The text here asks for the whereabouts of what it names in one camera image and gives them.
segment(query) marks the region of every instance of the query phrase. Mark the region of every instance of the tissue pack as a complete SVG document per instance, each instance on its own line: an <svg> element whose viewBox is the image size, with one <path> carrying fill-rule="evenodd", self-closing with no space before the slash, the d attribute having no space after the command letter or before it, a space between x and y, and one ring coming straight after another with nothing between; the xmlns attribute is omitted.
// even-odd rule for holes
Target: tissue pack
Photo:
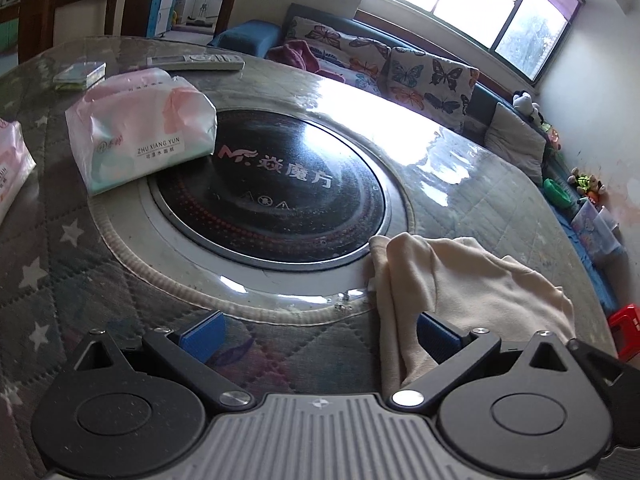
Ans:
<svg viewBox="0 0 640 480"><path fill-rule="evenodd" d="M0 119L0 224L35 166L24 144L20 123Z"/></svg>
<svg viewBox="0 0 640 480"><path fill-rule="evenodd" d="M66 111L89 195L210 155L216 109L195 86L151 68L112 76Z"/></svg>

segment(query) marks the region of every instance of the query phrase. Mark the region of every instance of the blue cushion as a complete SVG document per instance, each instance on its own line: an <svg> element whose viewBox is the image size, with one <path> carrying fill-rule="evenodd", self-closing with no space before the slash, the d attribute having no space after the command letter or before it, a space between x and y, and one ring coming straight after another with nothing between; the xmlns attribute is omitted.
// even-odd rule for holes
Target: blue cushion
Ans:
<svg viewBox="0 0 640 480"><path fill-rule="evenodd" d="M251 20L217 35L209 46L264 57L271 47L280 43L281 33L280 27L273 23Z"/></svg>

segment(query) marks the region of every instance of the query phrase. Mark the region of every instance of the small box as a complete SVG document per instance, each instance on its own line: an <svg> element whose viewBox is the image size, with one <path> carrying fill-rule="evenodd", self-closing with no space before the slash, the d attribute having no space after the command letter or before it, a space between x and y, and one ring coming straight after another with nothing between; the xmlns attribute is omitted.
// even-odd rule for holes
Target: small box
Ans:
<svg viewBox="0 0 640 480"><path fill-rule="evenodd" d="M56 90L87 90L104 77L107 64L101 61L73 63L53 78Z"/></svg>

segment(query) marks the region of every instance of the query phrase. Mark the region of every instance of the butterfly cushion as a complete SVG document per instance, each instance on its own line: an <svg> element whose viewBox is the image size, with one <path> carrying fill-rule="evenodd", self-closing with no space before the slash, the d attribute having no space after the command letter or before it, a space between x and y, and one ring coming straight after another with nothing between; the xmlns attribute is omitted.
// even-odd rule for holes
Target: butterfly cushion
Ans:
<svg viewBox="0 0 640 480"><path fill-rule="evenodd" d="M291 21L286 39L305 40L318 59L365 74L373 81L378 79L391 51L379 41L350 36L299 16Z"/></svg>
<svg viewBox="0 0 640 480"><path fill-rule="evenodd" d="M421 50L391 50L388 99L462 132L478 69Z"/></svg>
<svg viewBox="0 0 640 480"><path fill-rule="evenodd" d="M380 90L378 89L378 85L376 82L367 74L362 72L356 72L355 70L350 70L349 68L335 66L328 61L319 59L318 63L320 68L324 70L329 70L334 72L344 78L344 82L347 85L355 86L360 90L364 90L365 92L369 92L370 94L380 96Z"/></svg>

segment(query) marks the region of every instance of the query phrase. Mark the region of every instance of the induction cooktop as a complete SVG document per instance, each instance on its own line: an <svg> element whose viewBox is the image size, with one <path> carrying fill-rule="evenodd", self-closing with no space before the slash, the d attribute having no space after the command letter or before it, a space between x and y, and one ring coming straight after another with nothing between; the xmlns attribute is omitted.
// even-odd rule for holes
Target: induction cooktop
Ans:
<svg viewBox="0 0 640 480"><path fill-rule="evenodd" d="M206 156L150 179L164 216L206 250L274 270L363 257L389 224L388 177L351 141L264 110L218 113Z"/></svg>

